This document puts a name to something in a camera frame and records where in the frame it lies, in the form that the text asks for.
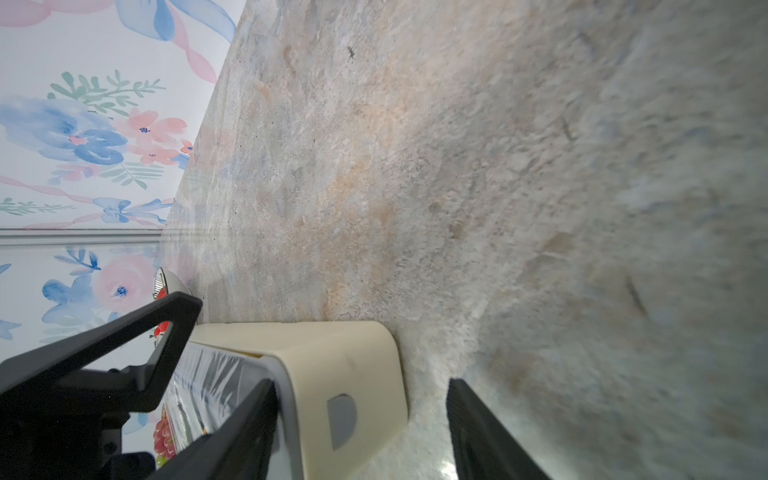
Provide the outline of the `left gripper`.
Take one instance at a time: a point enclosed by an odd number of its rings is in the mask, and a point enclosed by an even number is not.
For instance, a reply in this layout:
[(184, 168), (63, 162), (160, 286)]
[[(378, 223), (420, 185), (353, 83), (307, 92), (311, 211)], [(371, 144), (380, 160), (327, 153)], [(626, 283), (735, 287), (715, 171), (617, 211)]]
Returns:
[[(148, 452), (124, 453), (132, 412), (157, 407), (203, 301), (175, 292), (108, 324), (1, 363), (3, 479), (146, 479)], [(88, 366), (167, 322), (150, 358), (116, 372)]]

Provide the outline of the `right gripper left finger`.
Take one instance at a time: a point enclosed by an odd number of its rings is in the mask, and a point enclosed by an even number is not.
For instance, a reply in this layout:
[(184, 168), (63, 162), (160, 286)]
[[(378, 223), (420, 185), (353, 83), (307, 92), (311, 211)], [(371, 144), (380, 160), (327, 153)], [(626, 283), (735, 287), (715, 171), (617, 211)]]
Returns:
[(152, 479), (265, 479), (279, 414), (275, 383), (254, 387), (216, 432), (184, 449)]

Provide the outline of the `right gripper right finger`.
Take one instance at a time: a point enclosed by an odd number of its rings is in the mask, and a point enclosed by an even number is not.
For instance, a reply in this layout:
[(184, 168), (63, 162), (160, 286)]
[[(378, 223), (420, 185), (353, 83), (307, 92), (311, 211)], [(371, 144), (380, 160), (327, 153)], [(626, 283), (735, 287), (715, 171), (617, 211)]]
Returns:
[(460, 480), (549, 480), (474, 390), (449, 381), (447, 419)]

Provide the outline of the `cream plastic wrap dispenser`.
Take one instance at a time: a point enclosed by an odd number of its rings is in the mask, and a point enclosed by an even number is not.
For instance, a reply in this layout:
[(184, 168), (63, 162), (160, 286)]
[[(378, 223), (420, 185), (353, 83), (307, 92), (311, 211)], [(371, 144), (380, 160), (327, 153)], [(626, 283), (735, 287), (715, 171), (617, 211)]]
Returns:
[(408, 421), (399, 351), (378, 322), (202, 324), (163, 399), (171, 452), (219, 430), (263, 380), (279, 403), (271, 479), (348, 479)]

